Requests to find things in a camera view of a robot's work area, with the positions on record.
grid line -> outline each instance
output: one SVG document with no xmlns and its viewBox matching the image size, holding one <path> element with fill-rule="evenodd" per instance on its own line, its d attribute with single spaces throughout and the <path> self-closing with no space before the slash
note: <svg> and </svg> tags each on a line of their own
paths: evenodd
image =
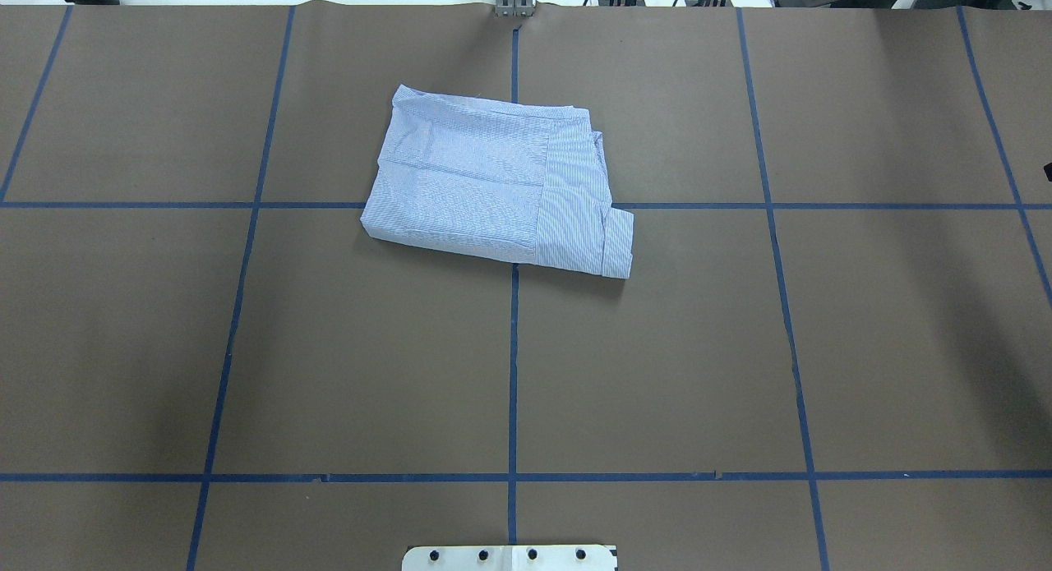
<svg viewBox="0 0 1052 571">
<path fill-rule="evenodd" d="M 804 464 L 807 467 L 808 489 L 811 493 L 811 514 L 814 517 L 814 534 L 818 548 L 818 562 L 823 571 L 829 571 L 829 552 L 826 548 L 826 529 L 822 522 L 822 501 L 818 496 L 818 482 L 814 477 L 814 455 L 811 451 L 811 433 L 807 424 L 807 406 L 804 402 L 804 384 L 800 378 L 800 361 L 796 359 L 796 338 L 792 330 L 792 312 L 789 310 L 789 294 L 786 290 L 785 270 L 782 266 L 782 249 L 778 246 L 777 223 L 774 220 L 774 204 L 771 200 L 771 185 L 767 176 L 767 158 L 764 155 L 764 140 L 760 129 L 760 111 L 756 107 L 756 93 L 752 83 L 752 68 L 749 65 L 749 44 L 745 32 L 745 17 L 741 8 L 734 9 L 737 17 L 739 39 L 742 44 L 742 65 L 745 68 L 745 88 L 749 96 L 749 111 L 752 115 L 752 136 L 756 145 L 756 160 L 760 163 L 760 181 L 764 188 L 764 205 L 767 210 L 767 229 L 770 231 L 771 252 L 774 256 L 774 274 L 778 282 L 778 298 L 782 304 L 782 321 L 789 340 L 789 354 L 792 365 L 793 383 L 796 386 L 796 417 L 804 448 Z"/>
<path fill-rule="evenodd" d="M 503 472 L 451 473 L 220 473 L 210 474 L 210 483 L 297 484 L 332 483 L 398 485 L 424 483 L 507 483 Z M 774 483 L 774 482 L 852 482 L 852 481 L 926 481 L 1012 478 L 1052 480 L 1052 469 L 972 469 L 972 470 L 844 470 L 786 472 L 520 472 L 519 483 Z M 200 483 L 204 474 L 170 473 L 85 473 L 14 472 L 0 473 L 0 483 Z"/>
<path fill-rule="evenodd" d="M 519 29 L 511 30 L 511 103 L 519 103 Z M 508 544 L 519 542 L 519 264 L 511 264 L 511 323 L 508 362 Z"/>
<path fill-rule="evenodd" d="M 260 201 L 259 208 L 315 210 L 316 208 L 365 208 L 365 201 Z M 865 201 L 773 201 L 775 210 L 815 211 L 1028 211 L 1052 210 L 1052 204 L 888 204 Z M 0 201 L 0 208 L 255 208 L 255 201 Z M 622 201 L 622 210 L 764 210 L 763 201 Z"/>
<path fill-rule="evenodd" d="M 50 54 L 47 55 L 47 62 L 44 63 L 44 70 L 41 73 L 40 81 L 37 83 L 37 90 L 33 93 L 29 109 L 25 111 L 25 121 L 22 122 L 22 130 L 18 134 L 15 150 L 11 155 L 11 162 L 7 163 L 7 171 L 4 174 L 3 183 L 0 184 L 0 201 L 3 201 L 3 198 L 7 196 L 7 189 L 11 187 L 11 179 L 15 178 L 15 167 L 18 164 L 19 155 L 22 154 L 22 145 L 25 145 L 25 138 L 29 135 L 29 126 L 33 124 L 34 115 L 37 115 L 37 104 L 40 103 L 40 97 L 44 93 L 44 85 L 47 84 L 47 77 L 52 74 L 52 66 L 55 66 L 55 58 L 59 54 L 59 47 L 62 46 L 62 37 L 65 35 L 65 28 L 69 24 L 69 17 L 72 16 L 73 6 L 67 5 L 65 13 L 62 14 L 62 23 L 59 24 L 59 29 L 55 35 L 55 43 L 52 44 Z"/>
<path fill-rule="evenodd" d="M 252 212 L 248 219 L 248 234 L 245 239 L 245 251 L 241 257 L 241 271 L 238 274 L 238 290 L 234 298 L 234 313 L 230 317 L 230 330 L 226 338 L 226 351 L 223 356 L 223 369 L 219 379 L 219 391 L 216 395 L 216 409 L 213 412 L 211 431 L 208 435 L 208 450 L 205 454 L 204 473 L 201 480 L 201 491 L 198 495 L 197 514 L 194 518 L 194 531 L 190 534 L 189 553 L 186 556 L 186 571 L 194 571 L 197 565 L 197 551 L 201 542 L 201 530 L 204 526 L 204 512 L 208 504 L 208 488 L 213 466 L 216 462 L 216 445 L 219 441 L 219 426 L 223 421 L 223 406 L 226 402 L 226 390 L 230 379 L 230 365 L 234 361 L 234 340 L 237 337 L 241 320 L 241 305 L 244 301 L 245 278 L 248 274 L 248 260 L 251 259 L 252 242 L 256 239 L 256 225 L 259 222 L 260 205 L 263 201 L 263 185 L 266 183 L 267 162 L 270 157 L 270 144 L 274 141 L 274 126 L 278 119 L 278 103 L 281 100 L 281 85 L 285 76 L 285 62 L 288 58 L 288 44 L 292 37 L 292 21 L 296 18 L 296 6 L 288 6 L 288 17 L 285 21 L 285 37 L 281 46 L 281 58 L 278 62 L 278 77 L 275 78 L 274 97 L 270 100 L 270 117 L 266 126 L 266 138 L 263 140 L 263 152 L 260 159 L 260 171 L 256 181 L 256 197 L 252 200 Z"/>
<path fill-rule="evenodd" d="M 1034 231 L 1030 228 L 1030 220 L 1027 219 L 1027 209 L 1023 205 L 1019 187 L 1015 183 L 1015 177 L 1012 175 L 1012 166 L 1008 162 L 1005 145 L 1000 141 L 1000 130 L 997 129 L 997 123 L 993 119 L 993 111 L 990 109 L 986 89 L 983 87 L 983 77 L 979 76 L 979 68 L 975 63 L 975 52 L 972 50 L 972 40 L 968 33 L 968 21 L 965 18 L 965 9 L 962 5 L 957 6 L 957 23 L 960 24 L 960 36 L 965 42 L 965 54 L 968 55 L 968 64 L 972 69 L 972 77 L 975 78 L 975 90 L 978 91 L 979 102 L 983 103 L 983 110 L 986 114 L 987 122 L 990 124 L 990 134 L 993 136 L 994 144 L 997 146 L 997 156 L 999 156 L 1000 164 L 1005 168 L 1005 178 L 1008 179 L 1008 186 L 1012 189 L 1015 208 L 1019 212 L 1019 222 L 1023 223 L 1023 230 L 1027 233 L 1027 244 L 1030 245 L 1030 252 L 1033 253 L 1034 263 L 1037 265 L 1037 277 L 1040 278 L 1041 286 L 1045 287 L 1045 299 L 1047 299 L 1049 307 L 1052 308 L 1052 285 L 1049 285 L 1049 277 L 1048 272 L 1045 271 L 1045 263 L 1041 261 L 1040 249 L 1037 248 Z"/>
</svg>

folded shirt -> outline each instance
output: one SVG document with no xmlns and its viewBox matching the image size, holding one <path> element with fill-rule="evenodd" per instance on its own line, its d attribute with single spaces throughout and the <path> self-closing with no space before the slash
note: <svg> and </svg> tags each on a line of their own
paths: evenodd
<svg viewBox="0 0 1052 571">
<path fill-rule="evenodd" d="M 588 110 L 400 85 L 362 212 L 370 237 L 627 279 L 631 212 L 610 207 Z"/>
</svg>

